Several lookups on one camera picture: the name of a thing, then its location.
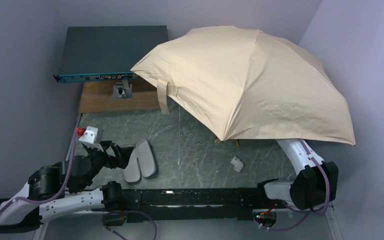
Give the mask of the beige umbrella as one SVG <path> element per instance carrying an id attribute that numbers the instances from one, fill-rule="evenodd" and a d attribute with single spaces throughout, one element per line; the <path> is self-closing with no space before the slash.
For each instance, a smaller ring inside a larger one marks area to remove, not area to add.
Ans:
<path id="1" fill-rule="evenodd" d="M 355 145 L 345 97 L 323 63 L 258 29 L 193 28 L 157 45 L 131 71 L 174 100 L 221 141 L 305 139 Z"/>

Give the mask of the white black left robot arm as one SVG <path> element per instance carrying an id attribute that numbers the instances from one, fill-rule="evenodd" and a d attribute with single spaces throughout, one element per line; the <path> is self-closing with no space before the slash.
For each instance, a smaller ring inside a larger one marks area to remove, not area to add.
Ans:
<path id="1" fill-rule="evenodd" d="M 86 210 L 121 211 L 127 206 L 120 183 L 110 181 L 96 190 L 86 188 L 102 170 L 125 169 L 134 146 L 111 140 L 87 143 L 87 155 L 46 165 L 34 172 L 11 198 L 0 198 L 0 234 L 27 233 L 65 215 Z"/>

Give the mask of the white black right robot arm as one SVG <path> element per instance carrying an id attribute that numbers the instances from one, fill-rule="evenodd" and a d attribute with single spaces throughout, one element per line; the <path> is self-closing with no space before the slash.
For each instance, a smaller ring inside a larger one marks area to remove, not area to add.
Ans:
<path id="1" fill-rule="evenodd" d="M 269 200 L 291 203 L 298 211 L 325 214 L 329 203 L 336 198 L 339 169 L 326 162 L 303 139 L 278 139 L 296 173 L 293 181 L 270 179 L 257 188 Z"/>

